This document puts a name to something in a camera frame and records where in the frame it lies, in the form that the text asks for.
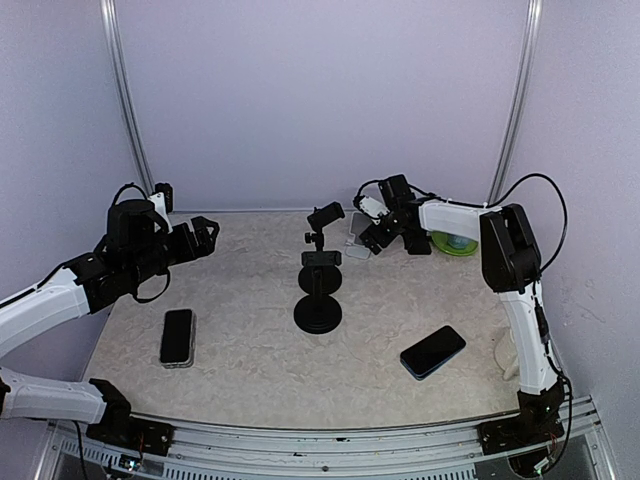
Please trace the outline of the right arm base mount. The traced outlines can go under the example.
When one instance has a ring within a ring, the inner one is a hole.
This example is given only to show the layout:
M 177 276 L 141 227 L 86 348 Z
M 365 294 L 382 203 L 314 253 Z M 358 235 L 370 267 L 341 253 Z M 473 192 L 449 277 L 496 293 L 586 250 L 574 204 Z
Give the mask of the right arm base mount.
M 482 422 L 477 426 L 484 455 L 524 448 L 565 434 L 559 409 L 565 400 L 565 386 L 557 381 L 541 394 L 517 392 L 518 413 L 514 417 Z

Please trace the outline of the black folding phone stand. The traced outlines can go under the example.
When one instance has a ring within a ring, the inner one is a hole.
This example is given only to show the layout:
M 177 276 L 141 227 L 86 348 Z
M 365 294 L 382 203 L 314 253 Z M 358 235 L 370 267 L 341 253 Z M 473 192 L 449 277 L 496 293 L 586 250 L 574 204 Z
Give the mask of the black folding phone stand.
M 404 248 L 409 255 L 421 256 L 430 255 L 432 248 L 430 245 L 430 235 L 426 231 L 405 232 L 402 235 Z

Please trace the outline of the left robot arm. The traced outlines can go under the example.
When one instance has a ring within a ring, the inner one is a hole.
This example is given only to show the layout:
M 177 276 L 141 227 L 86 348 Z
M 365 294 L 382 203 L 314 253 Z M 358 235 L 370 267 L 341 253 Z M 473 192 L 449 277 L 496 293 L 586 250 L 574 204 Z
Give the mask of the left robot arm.
M 172 225 L 160 195 L 110 206 L 106 233 L 93 251 L 66 261 L 43 280 L 1 303 L 1 353 L 71 320 L 95 314 L 123 296 L 136 302 L 154 276 L 211 255 L 220 227 L 197 216 Z M 108 381 L 65 382 L 1 370 L 1 416 L 100 424 L 121 445 L 140 434 L 128 401 Z

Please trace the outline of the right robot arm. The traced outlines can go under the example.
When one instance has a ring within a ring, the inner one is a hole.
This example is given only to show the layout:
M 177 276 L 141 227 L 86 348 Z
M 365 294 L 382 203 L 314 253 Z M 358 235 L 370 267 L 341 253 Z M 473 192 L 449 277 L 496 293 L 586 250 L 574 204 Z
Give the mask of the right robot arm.
M 550 344 L 541 298 L 541 254 L 522 206 L 467 206 L 451 200 L 417 199 L 386 206 L 359 194 L 354 206 L 371 220 L 361 234 L 374 254 L 396 237 L 424 239 L 441 232 L 478 243 L 485 283 L 499 296 L 519 365 L 518 413 L 479 425 L 486 453 L 550 441 L 563 435 L 559 409 L 565 398 Z

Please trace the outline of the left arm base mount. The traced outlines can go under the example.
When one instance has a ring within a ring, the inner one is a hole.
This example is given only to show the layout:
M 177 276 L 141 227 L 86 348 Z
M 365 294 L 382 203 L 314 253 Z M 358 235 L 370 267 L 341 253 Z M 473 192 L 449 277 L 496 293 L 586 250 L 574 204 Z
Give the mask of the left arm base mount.
M 100 421 L 87 426 L 88 438 L 140 454 L 168 455 L 175 431 L 171 424 L 133 416 L 130 402 L 109 381 L 90 379 L 89 383 L 106 406 Z

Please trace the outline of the white folding phone stand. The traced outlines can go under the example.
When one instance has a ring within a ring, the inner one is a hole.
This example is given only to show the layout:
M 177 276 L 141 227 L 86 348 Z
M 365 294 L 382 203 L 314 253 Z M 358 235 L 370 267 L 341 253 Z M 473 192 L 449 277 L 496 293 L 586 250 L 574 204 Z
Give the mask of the white folding phone stand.
M 371 252 L 360 239 L 360 235 L 371 225 L 368 217 L 358 211 L 351 214 L 348 235 L 345 241 L 344 254 L 347 257 L 367 260 Z

